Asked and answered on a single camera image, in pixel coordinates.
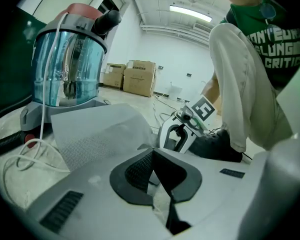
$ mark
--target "cardboard box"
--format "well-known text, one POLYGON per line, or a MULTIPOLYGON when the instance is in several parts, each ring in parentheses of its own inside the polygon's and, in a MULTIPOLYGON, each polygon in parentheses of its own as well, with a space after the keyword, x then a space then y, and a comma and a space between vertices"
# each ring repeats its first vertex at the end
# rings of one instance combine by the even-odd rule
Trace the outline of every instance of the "cardboard box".
POLYGON ((115 88, 122 88, 124 85, 124 71, 126 65, 108 63, 105 68, 103 85, 115 88))
POLYGON ((219 96, 219 98, 215 101, 215 103, 213 104, 213 106, 215 107, 215 109, 217 110, 217 115, 221 116, 222 113, 222 102, 221 102, 221 97, 219 96))
POLYGON ((123 90, 151 97, 156 84, 156 64, 149 61, 130 60, 124 71, 123 90))

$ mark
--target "power cord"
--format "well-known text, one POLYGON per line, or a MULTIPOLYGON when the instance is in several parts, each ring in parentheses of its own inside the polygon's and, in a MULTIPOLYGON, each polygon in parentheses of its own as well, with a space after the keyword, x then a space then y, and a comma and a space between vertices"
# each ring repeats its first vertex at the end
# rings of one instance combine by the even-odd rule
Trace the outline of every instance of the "power cord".
POLYGON ((159 114, 159 117, 163 120, 163 121, 166 121, 164 118, 162 118, 162 115, 165 115, 165 116, 168 116, 168 117, 171 117, 172 116, 172 114, 167 114, 167 113, 160 113, 159 114))
POLYGON ((155 120, 156 120, 157 124, 159 125, 159 127, 161 127, 160 120, 157 118, 157 109, 156 109, 155 101, 153 101, 152 105, 153 105, 152 108, 153 108, 153 111, 154 111, 155 120))
POLYGON ((55 32, 55 37, 54 37, 54 40, 53 40, 53 43, 52 43, 52 46, 50 48, 50 51, 49 51, 49 54, 48 54, 48 57, 47 57, 47 61, 46 61, 46 65, 45 65, 45 68, 44 68, 44 74, 43 74, 43 92, 42 92, 42 117, 41 117, 41 126, 40 126, 40 137, 39 138, 34 138, 34 139, 31 139, 29 141, 27 141, 23 147, 21 148, 19 154, 16 154, 16 155, 11 155, 9 156, 6 161, 4 162, 3 164, 3 167, 2 167, 2 179, 3 179, 3 187, 4 187, 4 190, 6 192, 6 195, 8 196, 8 198, 11 200, 11 202, 13 204, 16 205, 16 203, 14 202, 14 200, 11 198, 11 196, 9 195, 9 192, 8 192, 8 189, 7 189, 7 186, 6 186, 6 172, 5 172, 5 167, 6 167, 6 164, 8 162, 8 160, 12 159, 12 158, 17 158, 17 161, 16 161, 16 166, 17 166, 17 170, 18 171, 24 171, 28 168, 30 168, 31 166, 33 166, 34 163, 38 163, 44 167, 47 167, 47 168, 50 168, 51 170, 53 171, 56 171, 56 172, 60 172, 60 173, 69 173, 70 171, 68 169, 59 169, 59 168, 56 168, 50 164, 47 164, 47 163, 44 163, 38 159, 36 159, 38 153, 39 153, 39 149, 41 147, 41 144, 45 144, 47 145, 49 148, 53 149, 55 153, 57 153, 59 156, 60 153, 53 147, 51 146, 49 143, 47 143, 46 141, 43 140, 43 133, 44 133, 44 123, 45 123, 45 115, 46 115, 46 83, 47 83, 47 75, 48 75, 48 68, 49 68, 49 65, 50 65, 50 60, 51 60, 51 57, 52 57, 52 53, 55 49, 55 46, 56 46, 56 43, 57 43, 57 40, 58 40, 58 37, 59 37, 59 32, 60 32, 60 26, 64 20, 64 18, 66 17, 66 15, 68 14, 68 12, 64 13, 57 25, 57 28, 56 28, 56 32, 55 32), (27 157, 27 156, 24 156, 22 155, 24 149, 30 144, 30 143, 33 143, 33 142, 37 142, 39 143, 38 146, 37 146, 37 149, 35 151, 35 155, 34 157, 27 157), (18 166, 18 163, 19 163, 19 160, 20 159, 24 159, 24 160, 28 160, 28 161, 31 161, 29 164, 27 164, 26 166, 24 167, 19 167, 18 166))
POLYGON ((220 127, 218 127, 218 128, 215 128, 215 129, 213 129, 213 130, 208 130, 209 131, 209 134, 216 134, 216 130, 219 130, 220 129, 220 127))
POLYGON ((173 110, 177 111, 176 108, 174 108, 173 106, 170 106, 170 105, 168 105, 167 103, 163 102, 163 101, 160 100, 156 95, 155 95, 154 97, 157 99, 157 101, 159 101, 159 102, 163 103, 164 105, 167 105, 168 107, 170 107, 170 108, 172 108, 173 110))
POLYGON ((252 158, 250 156, 248 156, 245 152, 242 152, 242 154, 244 154, 247 158, 249 158, 250 160, 252 160, 252 158))
POLYGON ((104 99, 103 102, 104 102, 105 104, 107 104, 107 105, 111 105, 111 102, 110 102, 109 100, 107 100, 107 99, 104 99))

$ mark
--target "fluorescent light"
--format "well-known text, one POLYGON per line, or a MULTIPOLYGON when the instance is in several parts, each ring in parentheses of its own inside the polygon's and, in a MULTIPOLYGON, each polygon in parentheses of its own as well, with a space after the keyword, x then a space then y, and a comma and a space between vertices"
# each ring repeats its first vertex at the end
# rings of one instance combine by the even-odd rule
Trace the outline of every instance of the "fluorescent light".
POLYGON ((176 12, 176 13, 181 13, 181 14, 187 14, 187 15, 199 18, 201 20, 204 20, 206 22, 211 22, 211 20, 212 20, 211 17, 209 17, 207 15, 204 15, 202 13, 196 12, 194 10, 189 10, 189 9, 186 9, 186 8, 182 8, 182 7, 173 6, 173 5, 170 5, 170 11, 171 12, 176 12))

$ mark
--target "vacuum cleaner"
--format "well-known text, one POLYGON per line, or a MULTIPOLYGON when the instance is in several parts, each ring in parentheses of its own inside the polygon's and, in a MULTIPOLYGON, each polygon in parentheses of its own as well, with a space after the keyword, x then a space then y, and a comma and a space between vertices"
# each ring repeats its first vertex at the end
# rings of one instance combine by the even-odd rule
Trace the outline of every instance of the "vacuum cleaner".
POLYGON ((107 53, 105 37, 122 18, 115 10, 103 15, 94 7, 73 3, 37 34, 31 64, 32 101, 20 114, 21 130, 0 139, 0 155, 38 135, 45 66, 58 22, 65 13, 48 66, 44 122, 51 123, 51 115, 106 105, 98 97, 101 66, 107 53))

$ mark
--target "black vent grille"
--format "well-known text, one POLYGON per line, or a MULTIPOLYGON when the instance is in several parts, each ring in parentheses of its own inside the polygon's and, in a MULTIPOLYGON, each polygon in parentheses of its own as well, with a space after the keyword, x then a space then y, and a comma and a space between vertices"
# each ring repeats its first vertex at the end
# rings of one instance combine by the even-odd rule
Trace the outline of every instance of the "black vent grille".
POLYGON ((150 153, 130 165, 125 171, 125 178, 132 186, 147 193, 149 178, 152 172, 152 154, 150 153))
POLYGON ((194 25, 194 27, 195 28, 197 28, 197 29, 200 29, 200 30, 203 30, 203 31, 206 31, 206 32, 208 32, 208 33, 210 33, 211 32, 211 28, 209 28, 209 27, 206 27, 206 26, 204 26, 204 25, 201 25, 201 24, 198 24, 198 23, 196 23, 195 25, 194 25))
POLYGON ((225 175, 229 175, 232 177, 236 177, 236 178, 240 178, 242 179, 245 176, 245 173, 242 171, 236 171, 236 170, 230 170, 227 168, 224 168, 220 171, 220 173, 225 174, 225 175))
POLYGON ((52 232, 58 233, 73 212, 84 194, 69 191, 40 221, 40 224, 52 232))

